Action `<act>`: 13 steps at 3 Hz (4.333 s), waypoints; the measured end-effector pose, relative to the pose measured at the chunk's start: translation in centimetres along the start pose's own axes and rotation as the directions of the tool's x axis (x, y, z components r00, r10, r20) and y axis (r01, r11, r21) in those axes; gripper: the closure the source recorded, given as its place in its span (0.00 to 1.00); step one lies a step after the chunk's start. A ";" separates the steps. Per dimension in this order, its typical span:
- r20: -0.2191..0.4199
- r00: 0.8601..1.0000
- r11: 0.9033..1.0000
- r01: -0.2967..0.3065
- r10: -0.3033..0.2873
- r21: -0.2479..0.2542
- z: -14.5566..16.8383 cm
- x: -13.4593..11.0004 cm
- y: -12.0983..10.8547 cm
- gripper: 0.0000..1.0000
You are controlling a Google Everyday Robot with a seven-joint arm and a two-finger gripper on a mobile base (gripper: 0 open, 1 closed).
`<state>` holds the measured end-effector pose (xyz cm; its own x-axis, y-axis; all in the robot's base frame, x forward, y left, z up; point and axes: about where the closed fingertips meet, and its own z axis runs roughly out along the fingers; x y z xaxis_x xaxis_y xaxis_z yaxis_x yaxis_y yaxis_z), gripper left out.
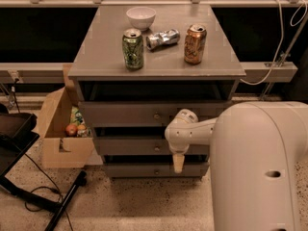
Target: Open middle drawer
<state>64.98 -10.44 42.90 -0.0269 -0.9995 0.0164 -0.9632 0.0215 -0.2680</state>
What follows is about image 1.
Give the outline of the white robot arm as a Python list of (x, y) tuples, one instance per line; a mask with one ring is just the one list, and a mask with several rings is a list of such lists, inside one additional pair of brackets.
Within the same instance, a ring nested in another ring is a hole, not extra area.
[(191, 145), (210, 147), (215, 231), (300, 231), (295, 164), (308, 154), (308, 105), (244, 102), (199, 121), (180, 111), (165, 130), (174, 171)]

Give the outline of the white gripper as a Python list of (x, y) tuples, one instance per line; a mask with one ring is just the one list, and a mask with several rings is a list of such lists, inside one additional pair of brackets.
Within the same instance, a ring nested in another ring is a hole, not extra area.
[(189, 149), (188, 144), (173, 144), (169, 145), (170, 151), (173, 153), (173, 168), (175, 173), (181, 173), (183, 170), (185, 155)]

